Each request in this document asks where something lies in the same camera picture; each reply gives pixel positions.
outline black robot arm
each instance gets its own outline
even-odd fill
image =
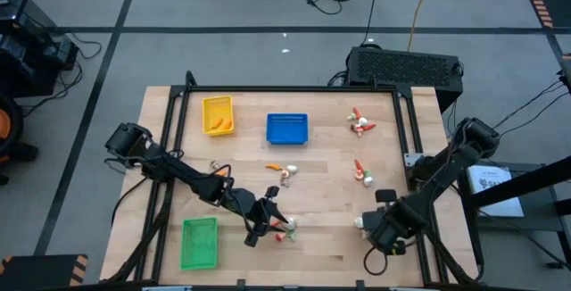
[[[409,188],[414,193],[396,201],[384,199],[385,191],[377,191],[377,202],[385,202],[373,212],[362,213],[363,228],[367,231],[368,241],[384,254],[404,254],[404,244],[399,238],[411,238],[425,233],[436,251],[443,256],[452,275],[460,283],[472,283],[454,261],[448,250],[429,229],[428,211],[430,205],[452,183],[459,173],[474,165],[481,158],[493,155],[499,144],[499,135],[478,119],[463,120],[448,147],[435,157],[421,157],[408,171]]]
[[[269,231],[281,231],[270,225],[270,218],[287,222],[287,219],[277,210],[272,198],[279,192],[279,187],[269,187],[266,195],[256,200],[254,194],[244,188],[233,188],[234,179],[231,175],[231,166],[227,176],[217,175],[215,172],[204,174],[181,162],[179,152],[167,152],[163,147],[152,140],[151,132],[134,123],[122,123],[105,144],[107,151],[116,157],[117,162],[130,168],[136,163],[142,165],[142,172],[146,177],[158,181],[180,179],[190,186],[193,193],[213,206],[238,214],[244,218],[244,225],[248,231],[245,243],[255,246],[258,237],[263,237]]]

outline carrot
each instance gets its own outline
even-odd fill
[[[222,121],[224,121],[224,118],[219,118],[215,123],[214,126],[211,127],[211,129],[216,129],[218,127],[220,127],[220,125],[222,124]]]
[[[357,107],[353,107],[353,112],[355,112],[355,116],[357,117],[356,119],[358,120],[360,118],[360,113],[357,110]]]
[[[376,126],[376,124],[368,124],[367,126],[363,126],[363,130],[370,130],[373,129]]]
[[[282,169],[281,167],[279,167],[278,164],[268,164],[268,165],[266,165],[266,168],[269,168],[271,170],[281,170]]]
[[[357,170],[360,170],[361,172],[365,171],[365,169],[363,169],[363,166],[361,166],[360,162],[355,160],[355,167],[357,168]]]

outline floor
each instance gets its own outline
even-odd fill
[[[58,26],[102,43],[103,51],[80,60],[84,79],[65,99],[25,120],[24,140],[38,146],[40,155],[11,167],[11,184],[0,187],[0,258],[87,254],[91,283],[99,279],[122,181],[103,164],[103,143],[120,122],[137,120],[145,88],[181,84],[186,70],[201,85],[325,85],[363,39],[371,2],[351,0],[329,16],[305,0],[34,1]],[[406,50],[417,2],[376,0],[368,38],[386,49]],[[571,52],[571,30],[545,29],[530,0],[424,0],[417,26],[412,51],[453,54],[464,62],[458,118],[497,122],[556,80],[558,47]],[[87,54],[96,50],[80,46]],[[533,118],[555,96],[538,100],[506,128]],[[494,160],[566,157],[568,105],[569,98],[561,98],[537,121],[505,136]],[[557,191],[560,198],[571,196],[568,185]],[[555,234],[534,236],[562,256]],[[568,271],[545,269],[547,258],[516,233],[482,230],[481,238],[486,283],[541,290],[571,286]]]

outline plastic basket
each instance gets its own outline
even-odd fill
[[[209,136],[228,135],[234,132],[232,96],[203,99],[203,132]]]
[[[216,268],[218,263],[218,222],[216,218],[184,220],[180,269]]]
[[[308,140],[308,118],[305,113],[270,113],[266,139],[274,145],[302,145]]]

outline white toy object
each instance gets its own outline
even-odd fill
[[[282,222],[284,229],[294,230],[297,228],[297,220],[295,220],[293,217],[286,217],[285,219],[287,220],[287,223]]]
[[[355,218],[354,223],[357,229],[363,229],[363,218],[361,217]]]

